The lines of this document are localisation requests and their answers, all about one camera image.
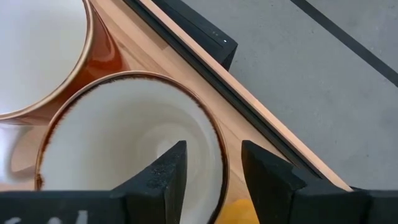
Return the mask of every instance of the gray floor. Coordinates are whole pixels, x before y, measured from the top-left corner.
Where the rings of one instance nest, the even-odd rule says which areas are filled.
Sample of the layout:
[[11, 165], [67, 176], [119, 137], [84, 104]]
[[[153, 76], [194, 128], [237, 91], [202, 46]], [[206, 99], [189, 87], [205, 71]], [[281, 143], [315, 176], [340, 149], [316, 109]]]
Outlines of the gray floor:
[[[398, 189], [398, 88], [289, 0], [184, 0], [234, 38], [230, 72], [347, 183]], [[398, 70], [398, 0], [308, 0]]]

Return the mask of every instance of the black stripe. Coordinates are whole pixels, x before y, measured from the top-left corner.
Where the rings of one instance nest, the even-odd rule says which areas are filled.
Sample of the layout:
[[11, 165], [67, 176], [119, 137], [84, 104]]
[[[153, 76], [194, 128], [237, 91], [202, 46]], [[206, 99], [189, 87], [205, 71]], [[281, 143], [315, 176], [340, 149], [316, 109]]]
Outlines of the black stripe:
[[296, 6], [301, 8], [301, 10], [307, 15], [309, 15], [314, 21], [319, 23], [323, 28], [325, 28], [329, 33], [334, 35], [338, 40], [340, 40], [345, 46], [351, 49], [356, 55], [360, 56], [365, 62], [376, 69], [381, 75], [392, 82], [396, 87], [398, 87], [398, 73], [390, 68], [386, 63], [376, 57], [371, 51], [366, 47], [361, 45], [352, 36], [348, 35], [343, 29], [338, 27], [334, 22], [328, 19], [322, 14], [318, 9], [313, 7], [306, 0], [291, 0]]

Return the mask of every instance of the mug rim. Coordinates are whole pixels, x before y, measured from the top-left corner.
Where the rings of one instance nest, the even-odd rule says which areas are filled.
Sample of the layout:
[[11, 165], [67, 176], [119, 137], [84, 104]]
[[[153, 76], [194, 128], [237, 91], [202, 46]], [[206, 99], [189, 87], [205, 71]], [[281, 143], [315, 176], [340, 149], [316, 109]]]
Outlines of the mug rim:
[[53, 134], [53, 131], [56, 129], [57, 125], [62, 122], [62, 118], [67, 114], [73, 105], [75, 105], [79, 99], [83, 98], [87, 93], [90, 91], [94, 90], [95, 88], [99, 87], [101, 84], [106, 84], [111, 81], [115, 80], [122, 80], [126, 78], [140, 78], [140, 79], [152, 79], [156, 80], [158, 82], [165, 83], [167, 85], [170, 85], [180, 91], [182, 91], [184, 94], [189, 96], [199, 107], [200, 109], [205, 113], [206, 117], [209, 119], [212, 127], [215, 130], [215, 134], [217, 136], [217, 141], [218, 145], [220, 148], [220, 153], [221, 153], [221, 162], [223, 166], [223, 180], [221, 183], [221, 189], [220, 189], [220, 197], [218, 199], [218, 203], [213, 210], [213, 213], [209, 217], [208, 223], [214, 223], [220, 214], [221, 208], [225, 202], [226, 199], [226, 193], [229, 185], [229, 155], [228, 151], [226, 150], [226, 141], [224, 138], [224, 134], [220, 128], [220, 125], [218, 121], [216, 120], [214, 114], [210, 111], [209, 107], [198, 97], [197, 94], [195, 94], [193, 91], [191, 91], [189, 88], [186, 86], [182, 85], [178, 81], [174, 80], [173, 78], [166, 77], [165, 75], [155, 73], [155, 72], [148, 72], [148, 71], [126, 71], [126, 72], [118, 72], [114, 73], [112, 75], [108, 75], [105, 77], [102, 77], [100, 79], [97, 79], [90, 84], [84, 86], [81, 90], [77, 91], [72, 97], [70, 97], [62, 106], [61, 108], [55, 113], [53, 118], [51, 119], [49, 125], [47, 126], [47, 130], [44, 134], [44, 137], [41, 140], [40, 146], [39, 146], [39, 151], [37, 153], [37, 159], [36, 159], [36, 164], [35, 164], [35, 175], [34, 175], [34, 190], [42, 190], [42, 184], [44, 182], [41, 174], [40, 174], [40, 168], [42, 165], [43, 161], [43, 156], [45, 154], [45, 150], [49, 144], [50, 137]]
[[35, 103], [26, 106], [23, 109], [19, 109], [10, 113], [5, 113], [5, 114], [0, 114], [0, 121], [1, 120], [6, 120], [6, 119], [11, 119], [11, 118], [16, 118], [19, 116], [22, 116], [24, 114], [27, 114], [33, 110], [36, 110], [37, 108], [40, 108], [41, 106], [45, 105], [49, 101], [53, 100], [58, 96], [59, 93], [61, 93], [69, 84], [70, 82], [78, 75], [80, 69], [82, 68], [83, 64], [85, 63], [85, 60], [92, 48], [93, 45], [93, 36], [94, 36], [94, 15], [93, 15], [93, 9], [91, 8], [91, 3], [89, 0], [81, 0], [83, 2], [83, 5], [85, 7], [86, 11], [86, 20], [87, 20], [87, 28], [86, 28], [86, 38], [85, 38], [85, 43], [83, 45], [83, 49], [80, 53], [80, 56], [77, 60], [77, 63], [75, 64], [74, 68], [72, 71], [67, 75], [67, 77], [62, 81], [62, 83], [56, 87], [50, 94], [45, 96], [44, 98], [40, 99], [39, 101], [36, 101]]

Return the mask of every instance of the mug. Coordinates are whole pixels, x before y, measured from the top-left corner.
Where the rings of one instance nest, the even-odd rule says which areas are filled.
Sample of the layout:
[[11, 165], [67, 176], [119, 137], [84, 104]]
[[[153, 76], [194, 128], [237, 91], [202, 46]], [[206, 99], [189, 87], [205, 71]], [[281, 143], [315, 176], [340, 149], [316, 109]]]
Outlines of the mug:
[[85, 85], [128, 67], [89, 0], [3, 1], [0, 28], [0, 182], [16, 183], [34, 176], [34, 166], [11, 170], [18, 139]]
[[176, 81], [121, 72], [74, 94], [39, 147], [36, 190], [111, 190], [187, 142], [181, 223], [215, 221], [226, 196], [228, 157], [208, 107]]

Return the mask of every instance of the wooden edge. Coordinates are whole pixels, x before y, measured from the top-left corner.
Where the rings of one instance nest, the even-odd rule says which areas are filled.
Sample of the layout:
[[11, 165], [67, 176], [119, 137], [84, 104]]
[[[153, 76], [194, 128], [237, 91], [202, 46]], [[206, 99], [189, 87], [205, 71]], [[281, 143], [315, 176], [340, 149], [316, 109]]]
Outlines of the wooden edge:
[[157, 16], [165, 26], [172, 30], [187, 46], [189, 46], [204, 62], [206, 62], [220, 77], [234, 88], [255, 110], [261, 114], [289, 143], [297, 148], [299, 153], [311, 162], [331, 183], [352, 191], [337, 174], [335, 174], [315, 153], [313, 153], [298, 137], [296, 137], [282, 122], [280, 122], [260, 101], [258, 101], [245, 87], [240, 84], [227, 70], [197, 44], [181, 27], [179, 27], [152, 0], [138, 0]]

